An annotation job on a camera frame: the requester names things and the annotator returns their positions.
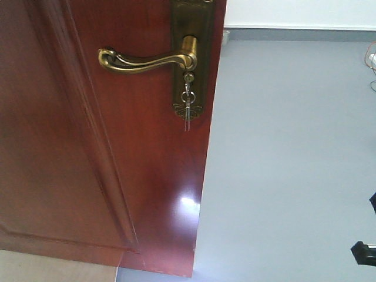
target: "key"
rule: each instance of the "key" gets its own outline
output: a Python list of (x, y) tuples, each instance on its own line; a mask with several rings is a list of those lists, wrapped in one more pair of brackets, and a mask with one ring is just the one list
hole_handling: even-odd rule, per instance
[(184, 124), (184, 131), (190, 131), (190, 105), (196, 99), (194, 93), (190, 90), (190, 84), (194, 80), (194, 74), (191, 72), (187, 72), (184, 74), (184, 81), (186, 82), (185, 88), (186, 90), (182, 93), (182, 101), (185, 104), (185, 124)]
[(186, 118), (185, 118), (185, 127), (184, 131), (190, 131), (190, 95), (187, 97), (186, 100)]

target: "lever handle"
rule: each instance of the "lever handle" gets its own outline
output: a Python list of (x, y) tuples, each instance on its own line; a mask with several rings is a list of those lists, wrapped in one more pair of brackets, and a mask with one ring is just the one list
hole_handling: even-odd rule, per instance
[(178, 51), (136, 58), (117, 53), (113, 49), (99, 49), (98, 60), (101, 66), (118, 73), (141, 73), (168, 63), (177, 63), (184, 71), (193, 71), (197, 66), (197, 39), (187, 35), (183, 38), (182, 48)]

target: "door panel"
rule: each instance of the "door panel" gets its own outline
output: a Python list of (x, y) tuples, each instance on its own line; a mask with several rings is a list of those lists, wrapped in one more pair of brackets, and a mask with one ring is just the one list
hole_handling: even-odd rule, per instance
[(191, 275), (225, 1), (216, 4), (206, 110), (184, 132), (171, 66), (124, 76), (96, 55), (170, 51), (169, 1), (0, 2), (0, 247)]

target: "gray floor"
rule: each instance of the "gray floor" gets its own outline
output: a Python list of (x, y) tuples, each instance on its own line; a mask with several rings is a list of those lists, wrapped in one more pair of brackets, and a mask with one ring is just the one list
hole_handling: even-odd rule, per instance
[(322, 29), (229, 28), (234, 41), (321, 41), (372, 42), (375, 31), (331, 31)]
[(214, 103), (194, 276), (117, 282), (369, 282), (376, 243), (368, 43), (230, 41)]

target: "floor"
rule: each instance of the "floor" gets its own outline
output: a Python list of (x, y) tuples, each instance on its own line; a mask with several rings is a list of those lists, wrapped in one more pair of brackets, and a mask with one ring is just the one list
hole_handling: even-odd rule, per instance
[(368, 46), (230, 40), (193, 277), (120, 268), (117, 282), (374, 281), (375, 268), (357, 265), (350, 251), (358, 240), (376, 242)]
[(114, 282), (116, 267), (0, 250), (1, 282)]

